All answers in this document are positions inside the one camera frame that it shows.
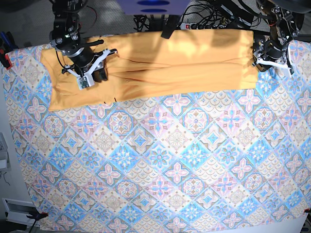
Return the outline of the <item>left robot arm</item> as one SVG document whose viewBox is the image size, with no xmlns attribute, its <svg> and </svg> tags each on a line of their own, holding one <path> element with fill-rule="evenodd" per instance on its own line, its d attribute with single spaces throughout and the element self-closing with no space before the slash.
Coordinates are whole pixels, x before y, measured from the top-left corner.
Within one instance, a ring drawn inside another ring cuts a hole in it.
<svg viewBox="0 0 311 233">
<path fill-rule="evenodd" d="M 286 10 L 268 0 L 256 1 L 257 7 L 271 19 L 267 20 L 270 27 L 268 36 L 254 35 L 253 66 L 260 72 L 277 67 L 294 73 L 290 52 L 290 42 L 300 33 L 303 15 Z"/>
</svg>

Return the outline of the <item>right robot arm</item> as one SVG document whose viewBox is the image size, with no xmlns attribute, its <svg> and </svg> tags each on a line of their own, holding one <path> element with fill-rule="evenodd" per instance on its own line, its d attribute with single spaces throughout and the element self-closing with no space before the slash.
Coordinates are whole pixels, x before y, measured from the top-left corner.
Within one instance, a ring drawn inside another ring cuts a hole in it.
<svg viewBox="0 0 311 233">
<path fill-rule="evenodd" d="M 99 61 L 103 52 L 94 52 L 91 47 L 104 43 L 102 39 L 87 42 L 81 37 L 79 12 L 87 7 L 87 0 L 52 0 L 54 13 L 53 30 L 50 32 L 50 44 L 55 51 L 68 57 L 73 64 L 67 65 L 57 60 L 62 67 L 62 74 L 73 72 L 77 75 L 77 81 L 83 88 L 90 87 L 91 81 L 107 81 L 108 77 L 104 69 L 104 61 Z"/>
</svg>

